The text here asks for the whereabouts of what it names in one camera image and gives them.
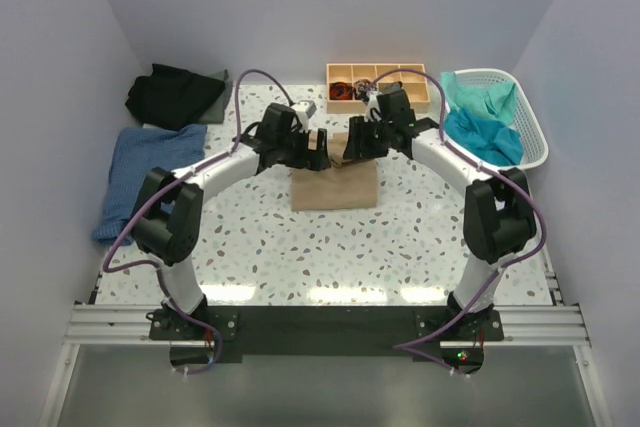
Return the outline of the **beige t shirt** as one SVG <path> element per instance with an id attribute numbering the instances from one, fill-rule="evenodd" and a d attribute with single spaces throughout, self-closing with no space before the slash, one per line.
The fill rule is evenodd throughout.
<path id="1" fill-rule="evenodd" d="M 375 160 L 343 159 L 348 134 L 328 139 L 331 167 L 315 172 L 291 170 L 291 209 L 321 211 L 373 208 L 378 204 L 378 164 Z"/>

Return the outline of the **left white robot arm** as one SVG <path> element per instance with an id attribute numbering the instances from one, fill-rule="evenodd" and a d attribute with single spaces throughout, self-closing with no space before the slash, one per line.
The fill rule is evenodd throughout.
<path id="1" fill-rule="evenodd" d="M 321 171 L 330 167 L 327 133 L 317 133 L 309 147 L 310 100 L 292 106 L 272 103 L 259 122 L 237 138 L 229 152 L 174 171 L 148 172 L 134 207 L 131 235 L 156 269 L 166 303 L 175 311 L 171 325 L 185 339 L 200 337 L 207 327 L 205 294 L 191 254 L 200 237 L 204 205 L 241 180 L 274 165 Z"/>

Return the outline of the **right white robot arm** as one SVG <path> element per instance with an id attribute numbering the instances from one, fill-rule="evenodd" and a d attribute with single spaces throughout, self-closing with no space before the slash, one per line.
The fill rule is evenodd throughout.
<path id="1" fill-rule="evenodd" d="M 484 163 L 449 139 L 444 124 L 417 119 L 403 90 L 368 95 L 365 114 L 349 120 L 343 157 L 350 161 L 382 158 L 393 149 L 450 183 L 464 198 L 463 238 L 470 251 L 462 277 L 451 292 L 456 309 L 445 316 L 448 333 L 469 339 L 481 327 L 478 312 L 494 303 L 499 279 L 511 265 L 535 255 L 525 253 L 546 227 L 529 194 L 524 172 Z"/>

